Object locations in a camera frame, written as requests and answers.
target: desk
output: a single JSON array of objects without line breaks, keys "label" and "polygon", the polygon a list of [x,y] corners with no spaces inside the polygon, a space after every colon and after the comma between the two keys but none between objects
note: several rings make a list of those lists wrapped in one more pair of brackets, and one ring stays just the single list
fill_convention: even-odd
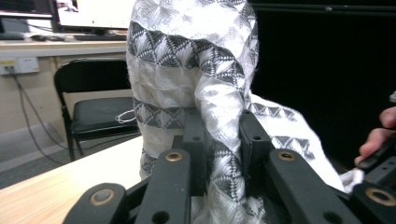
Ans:
[{"label": "desk", "polygon": [[132,187],[140,182],[142,146],[137,137],[0,190],[0,223],[62,223],[87,189],[105,182]]},{"label": "desk", "polygon": [[[24,42],[0,41],[0,58],[37,57],[40,72],[17,75],[44,123],[52,125],[65,139],[64,124],[53,75],[67,62],[88,57],[124,58],[126,41]],[[26,128],[20,93],[11,76],[0,76],[0,134]],[[111,93],[130,96],[131,91]],[[34,111],[25,101],[31,125],[39,125]]]}]

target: chair seat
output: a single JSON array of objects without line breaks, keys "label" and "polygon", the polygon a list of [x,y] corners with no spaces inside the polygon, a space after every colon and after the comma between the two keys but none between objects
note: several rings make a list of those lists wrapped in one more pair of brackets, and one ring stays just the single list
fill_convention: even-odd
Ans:
[{"label": "chair seat", "polygon": [[[113,97],[84,100],[77,102],[74,108],[72,134],[101,132],[117,127],[136,126],[135,122],[119,123],[116,116],[133,108],[131,97]],[[134,113],[122,116],[123,120],[134,118]]]}]

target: white patterned fabric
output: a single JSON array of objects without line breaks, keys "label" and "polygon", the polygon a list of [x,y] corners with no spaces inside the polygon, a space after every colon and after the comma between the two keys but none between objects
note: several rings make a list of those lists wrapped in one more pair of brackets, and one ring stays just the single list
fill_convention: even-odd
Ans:
[{"label": "white patterned fabric", "polygon": [[192,199],[192,223],[265,223],[262,199],[242,177],[239,117],[253,112],[276,148],[290,148],[329,185],[343,189],[320,141],[297,111],[253,95],[257,22],[244,0],[136,0],[127,63],[134,112],[144,138],[141,177],[183,134],[197,107],[215,144],[207,195]]}]

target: black chair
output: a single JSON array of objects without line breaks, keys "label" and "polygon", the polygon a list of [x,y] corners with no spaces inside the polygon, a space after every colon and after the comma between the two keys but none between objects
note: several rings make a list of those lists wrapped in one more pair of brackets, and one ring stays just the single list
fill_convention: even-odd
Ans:
[{"label": "black chair", "polygon": [[[113,135],[138,133],[131,96],[81,100],[67,104],[67,93],[130,90],[127,64],[124,59],[87,58],[62,65],[55,73],[55,89],[62,105],[64,127],[70,159],[74,161],[74,142],[81,156],[80,141]],[[125,114],[119,122],[119,115]]]}]

